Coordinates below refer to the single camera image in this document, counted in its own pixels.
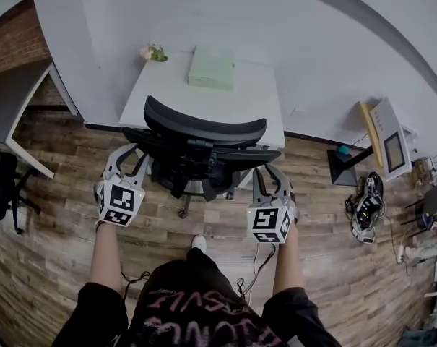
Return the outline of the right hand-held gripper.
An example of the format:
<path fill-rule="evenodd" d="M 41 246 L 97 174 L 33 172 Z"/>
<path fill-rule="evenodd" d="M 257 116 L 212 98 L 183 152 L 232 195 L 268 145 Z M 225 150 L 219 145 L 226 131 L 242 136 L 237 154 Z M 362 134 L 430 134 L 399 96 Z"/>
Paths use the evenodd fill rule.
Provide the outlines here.
<path fill-rule="evenodd" d="M 276 189 L 273 196 L 268 195 L 260 170 L 253 170 L 253 203 L 247 209 L 248 231 L 259 243 L 284 244 L 299 219 L 295 195 L 290 180 L 280 169 L 269 163 L 264 167 Z"/>

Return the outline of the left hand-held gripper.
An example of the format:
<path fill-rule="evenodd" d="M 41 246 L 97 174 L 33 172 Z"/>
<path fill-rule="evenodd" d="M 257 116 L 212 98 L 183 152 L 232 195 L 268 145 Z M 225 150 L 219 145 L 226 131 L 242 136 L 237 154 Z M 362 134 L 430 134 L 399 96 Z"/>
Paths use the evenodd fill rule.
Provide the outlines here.
<path fill-rule="evenodd" d="M 114 150 L 105 165 L 104 175 L 111 176 L 94 185 L 99 221 L 128 227 L 139 211 L 145 196 L 142 182 L 149 166 L 150 156 L 144 154 L 131 173 L 120 177 L 121 164 L 137 149 L 136 143 Z"/>

